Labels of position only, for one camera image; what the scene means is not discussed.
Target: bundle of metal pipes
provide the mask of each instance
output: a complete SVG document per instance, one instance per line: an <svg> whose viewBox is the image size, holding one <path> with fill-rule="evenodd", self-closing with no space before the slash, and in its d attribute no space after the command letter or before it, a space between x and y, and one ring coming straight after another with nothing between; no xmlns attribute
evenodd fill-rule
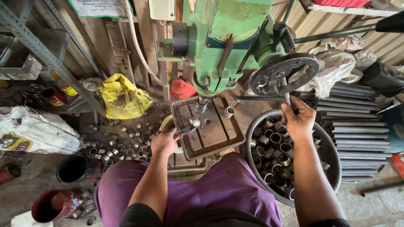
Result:
<svg viewBox="0 0 404 227"><path fill-rule="evenodd" d="M313 138L318 149L321 138L315 134ZM294 143L280 119L265 118L254 129L250 146L255 167L264 182L280 195L294 200ZM324 171L330 168L325 162L322 166Z"/></svg>
<svg viewBox="0 0 404 227"><path fill-rule="evenodd" d="M369 86L337 82L327 98L301 92L300 99L317 111L316 122L333 139L342 167L342 181L370 181L392 156L387 124Z"/></svg>

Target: dirty floor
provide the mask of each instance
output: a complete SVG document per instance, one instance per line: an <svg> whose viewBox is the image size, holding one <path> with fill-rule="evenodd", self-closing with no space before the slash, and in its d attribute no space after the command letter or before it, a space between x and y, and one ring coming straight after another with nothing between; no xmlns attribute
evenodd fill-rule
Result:
<svg viewBox="0 0 404 227"><path fill-rule="evenodd" d="M246 132L250 122L258 114L273 109L277 103L265 101L246 101L238 105L235 96L240 95L240 89L236 88L225 93L230 106L235 109L235 116L238 123ZM91 120L70 118L66 119L79 132L83 127L90 124ZM123 121L127 126L135 126L135 121ZM21 163L22 175L14 181L0 185L0 227L11 226L11 219L19 214L30 211L35 199L43 192L50 189L71 189L80 187L82 189L94 190L92 183L60 183L56 178L56 168L66 155L61 154L32 154L32 153L0 153L0 166L5 162L14 161ZM217 160L211 157L208 160L208 168ZM382 194L360 196L358 190L371 187L373 184L386 184L400 181L400 176L391 165L385 166L377 174L372 182L341 183L337 197L342 204L348 221L352 227L404 227L404 192L402 189L387 191ZM182 172L172 174L171 180L196 181L203 175L203 171ZM298 222L294 208L277 203L281 214L282 223L285 227L297 227ZM54 222L56 227L81 227L87 226L89 217L96 219L92 226L102 227L102 221L95 211L79 220L60 219Z"/></svg>

